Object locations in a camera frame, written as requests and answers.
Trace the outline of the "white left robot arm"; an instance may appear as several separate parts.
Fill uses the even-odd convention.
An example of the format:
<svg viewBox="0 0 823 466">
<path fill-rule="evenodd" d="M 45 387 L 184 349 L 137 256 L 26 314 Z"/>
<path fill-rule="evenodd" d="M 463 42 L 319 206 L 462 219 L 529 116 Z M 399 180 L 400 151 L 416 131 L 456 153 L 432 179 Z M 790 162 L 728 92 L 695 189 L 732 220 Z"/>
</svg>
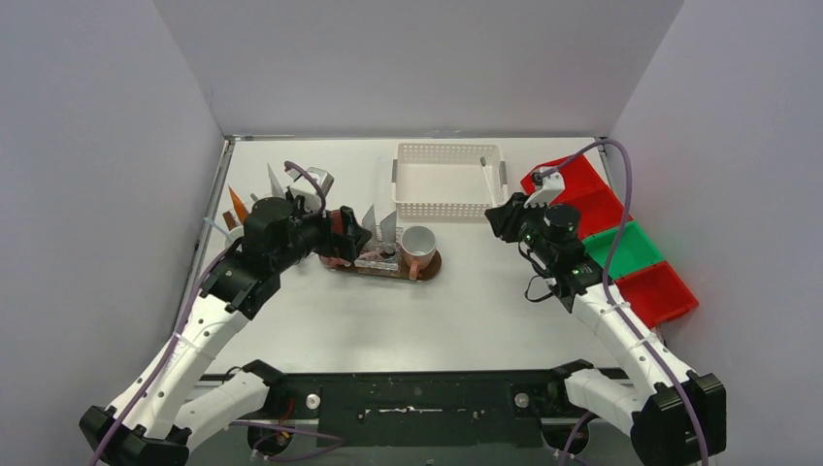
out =
<svg viewBox="0 0 823 466">
<path fill-rule="evenodd" d="M 92 406 L 80 429 L 91 464 L 183 465 L 205 440 L 241 417 L 280 416 L 281 373 L 254 360 L 225 385 L 186 398 L 223 348 L 280 289 L 280 276 L 307 256 L 352 262 L 372 239 L 352 208 L 308 212 L 302 197 L 258 200 L 243 234 L 196 282 L 164 348 L 115 400 Z"/>
</svg>

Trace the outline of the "black capped toothpaste tube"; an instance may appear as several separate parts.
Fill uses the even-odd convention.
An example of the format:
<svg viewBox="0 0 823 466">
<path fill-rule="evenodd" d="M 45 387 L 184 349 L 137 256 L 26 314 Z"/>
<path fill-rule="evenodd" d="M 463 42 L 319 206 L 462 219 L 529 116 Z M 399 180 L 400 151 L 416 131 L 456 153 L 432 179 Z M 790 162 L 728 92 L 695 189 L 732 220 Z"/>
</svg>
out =
<svg viewBox="0 0 823 466">
<path fill-rule="evenodd" d="M 396 246 L 397 212 L 388 214 L 380 223 L 380 249 L 382 253 L 393 255 Z"/>
</svg>

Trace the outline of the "clear acrylic toothbrush holder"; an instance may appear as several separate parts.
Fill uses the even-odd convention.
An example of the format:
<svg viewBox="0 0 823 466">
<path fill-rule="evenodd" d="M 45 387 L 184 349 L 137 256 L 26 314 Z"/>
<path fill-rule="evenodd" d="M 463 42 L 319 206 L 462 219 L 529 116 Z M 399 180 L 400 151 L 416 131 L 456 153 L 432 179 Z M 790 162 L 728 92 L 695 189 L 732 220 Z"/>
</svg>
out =
<svg viewBox="0 0 823 466">
<path fill-rule="evenodd" d="M 399 243 L 402 233 L 403 228 L 397 227 L 394 235 L 389 235 L 386 240 L 378 227 L 377 235 L 366 245 L 364 251 L 354 261 L 354 267 L 360 273 L 368 275 L 399 278 L 401 266 L 403 265 Z"/>
</svg>

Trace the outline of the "orange capped toothpaste tube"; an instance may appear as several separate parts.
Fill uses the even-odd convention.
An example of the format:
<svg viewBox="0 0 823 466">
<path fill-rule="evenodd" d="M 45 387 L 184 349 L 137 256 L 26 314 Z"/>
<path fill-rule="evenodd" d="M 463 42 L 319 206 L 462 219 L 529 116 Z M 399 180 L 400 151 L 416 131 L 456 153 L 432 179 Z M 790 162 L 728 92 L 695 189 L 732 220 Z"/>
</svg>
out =
<svg viewBox="0 0 823 466">
<path fill-rule="evenodd" d="M 368 230 L 370 235 L 371 235 L 370 239 L 367 241 L 367 243 L 364 246 L 364 250 L 366 250 L 366 251 L 375 250 L 376 247 L 377 247 L 377 241 L 378 241 L 378 231 L 377 231 L 377 221 L 376 221 L 376 214 L 375 214 L 375 205 L 372 205 L 367 210 L 366 214 L 363 215 L 362 220 L 361 220 L 361 226 L 364 229 Z"/>
</svg>

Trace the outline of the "white pink toothbrush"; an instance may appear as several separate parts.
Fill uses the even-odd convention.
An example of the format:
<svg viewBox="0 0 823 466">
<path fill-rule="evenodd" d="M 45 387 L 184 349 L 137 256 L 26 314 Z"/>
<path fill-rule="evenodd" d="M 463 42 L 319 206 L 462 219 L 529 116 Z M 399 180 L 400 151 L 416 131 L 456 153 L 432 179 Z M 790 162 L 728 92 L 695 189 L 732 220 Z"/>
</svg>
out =
<svg viewBox="0 0 823 466">
<path fill-rule="evenodd" d="M 490 205 L 492 208 L 500 207 L 503 203 L 503 194 L 492 167 L 484 156 L 479 159 L 479 163 L 490 195 Z"/>
</svg>

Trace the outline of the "white toothpaste tube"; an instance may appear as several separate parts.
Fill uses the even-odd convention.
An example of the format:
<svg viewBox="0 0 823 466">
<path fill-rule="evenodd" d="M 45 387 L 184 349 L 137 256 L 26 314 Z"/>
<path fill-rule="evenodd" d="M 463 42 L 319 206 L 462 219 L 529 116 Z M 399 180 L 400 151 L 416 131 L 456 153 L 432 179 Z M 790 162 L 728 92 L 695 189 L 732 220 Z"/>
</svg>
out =
<svg viewBox="0 0 823 466">
<path fill-rule="evenodd" d="M 268 177 L 270 182 L 270 189 L 271 195 L 275 198 L 285 199 L 285 192 L 278 180 L 277 176 L 274 173 L 274 170 L 270 164 L 267 165 Z"/>
</svg>

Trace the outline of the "pink ghost pattern mug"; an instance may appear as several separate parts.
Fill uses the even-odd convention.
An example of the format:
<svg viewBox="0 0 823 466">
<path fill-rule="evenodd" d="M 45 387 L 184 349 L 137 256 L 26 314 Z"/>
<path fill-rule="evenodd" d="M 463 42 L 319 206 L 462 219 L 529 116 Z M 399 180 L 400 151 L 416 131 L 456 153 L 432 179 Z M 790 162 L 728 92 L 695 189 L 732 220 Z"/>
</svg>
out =
<svg viewBox="0 0 823 466">
<path fill-rule="evenodd" d="M 334 233 L 342 234 L 343 233 L 343 221 L 341 212 L 339 210 L 332 211 L 329 215 L 331 222 L 332 222 L 332 230 Z M 350 267 L 351 262 L 346 261 L 337 256 L 323 256 L 320 255 L 319 257 L 320 262 L 328 268 L 339 268 L 339 267 Z"/>
</svg>

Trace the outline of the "orange-pink mug white inside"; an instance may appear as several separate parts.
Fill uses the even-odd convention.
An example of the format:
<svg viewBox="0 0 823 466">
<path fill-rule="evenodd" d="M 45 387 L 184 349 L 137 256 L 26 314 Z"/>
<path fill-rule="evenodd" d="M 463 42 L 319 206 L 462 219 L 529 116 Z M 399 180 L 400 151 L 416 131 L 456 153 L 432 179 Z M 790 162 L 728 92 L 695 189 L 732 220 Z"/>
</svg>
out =
<svg viewBox="0 0 823 466">
<path fill-rule="evenodd" d="M 403 259 L 409 267 L 409 278 L 416 281 L 436 255 L 436 235 L 428 227 L 411 226 L 403 231 L 400 246 Z"/>
</svg>

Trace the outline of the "pink mug white inside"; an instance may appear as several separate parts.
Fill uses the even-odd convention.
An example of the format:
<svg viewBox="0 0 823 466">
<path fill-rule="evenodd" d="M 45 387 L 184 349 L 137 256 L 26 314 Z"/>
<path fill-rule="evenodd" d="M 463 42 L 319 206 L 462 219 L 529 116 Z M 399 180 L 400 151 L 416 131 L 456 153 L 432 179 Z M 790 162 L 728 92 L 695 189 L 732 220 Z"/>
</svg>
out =
<svg viewBox="0 0 823 466">
<path fill-rule="evenodd" d="M 243 226 L 237 226 L 232 228 L 228 231 L 225 235 L 224 239 L 224 247 L 226 249 L 230 248 L 237 240 L 243 238 L 245 236 L 245 231 Z"/>
</svg>

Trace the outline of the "light blue toothbrush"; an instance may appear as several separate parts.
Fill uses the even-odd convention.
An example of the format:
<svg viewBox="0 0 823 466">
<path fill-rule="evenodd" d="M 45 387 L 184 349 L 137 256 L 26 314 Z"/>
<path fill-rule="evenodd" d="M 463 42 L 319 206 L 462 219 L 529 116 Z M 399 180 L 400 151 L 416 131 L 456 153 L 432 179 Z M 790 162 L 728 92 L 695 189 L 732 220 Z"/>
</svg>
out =
<svg viewBox="0 0 823 466">
<path fill-rule="evenodd" d="M 230 231 L 229 231 L 229 230 L 227 230 L 227 229 L 225 229 L 225 228 L 223 228 L 223 227 L 221 227 L 221 226 L 219 226 L 213 218 L 211 218 L 211 217 L 204 217 L 204 218 L 203 218 L 203 221 L 204 221 L 204 222 L 205 222 L 208 226 L 210 226 L 210 228 L 212 228 L 212 229 L 216 230 L 216 231 L 217 231 L 217 232 L 219 232 L 221 235 L 223 235 L 226 239 L 231 239 L 231 233 L 230 233 Z"/>
</svg>

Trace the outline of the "wooden acrylic toothbrush holder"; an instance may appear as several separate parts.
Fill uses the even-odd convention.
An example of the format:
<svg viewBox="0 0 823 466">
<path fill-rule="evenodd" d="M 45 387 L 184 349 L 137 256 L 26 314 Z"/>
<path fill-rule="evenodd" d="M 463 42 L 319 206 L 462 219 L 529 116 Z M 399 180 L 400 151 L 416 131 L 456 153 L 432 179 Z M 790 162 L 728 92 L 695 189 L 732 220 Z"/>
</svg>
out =
<svg viewBox="0 0 823 466">
<path fill-rule="evenodd" d="M 229 231 L 238 227 L 239 223 L 237 218 L 235 217 L 234 213 L 231 211 L 224 212 L 222 214 L 222 218 L 226 224 L 226 227 Z"/>
</svg>

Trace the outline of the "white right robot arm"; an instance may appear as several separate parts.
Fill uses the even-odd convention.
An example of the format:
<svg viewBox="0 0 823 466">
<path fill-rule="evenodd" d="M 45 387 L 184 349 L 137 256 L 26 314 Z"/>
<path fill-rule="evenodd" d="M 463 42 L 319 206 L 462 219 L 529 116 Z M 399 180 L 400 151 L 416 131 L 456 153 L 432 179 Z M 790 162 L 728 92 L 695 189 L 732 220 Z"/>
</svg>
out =
<svg viewBox="0 0 823 466">
<path fill-rule="evenodd" d="M 725 451 L 725 386 L 678 359 L 634 313 L 585 251 L 579 210 L 531 206 L 515 193 L 484 215 L 494 236 L 517 245 L 551 296 L 592 331 L 632 383 L 617 383 L 585 361 L 569 363 L 546 390 L 554 413 L 583 409 L 608 422 L 630 438 L 644 465 L 693 465 Z"/>
</svg>

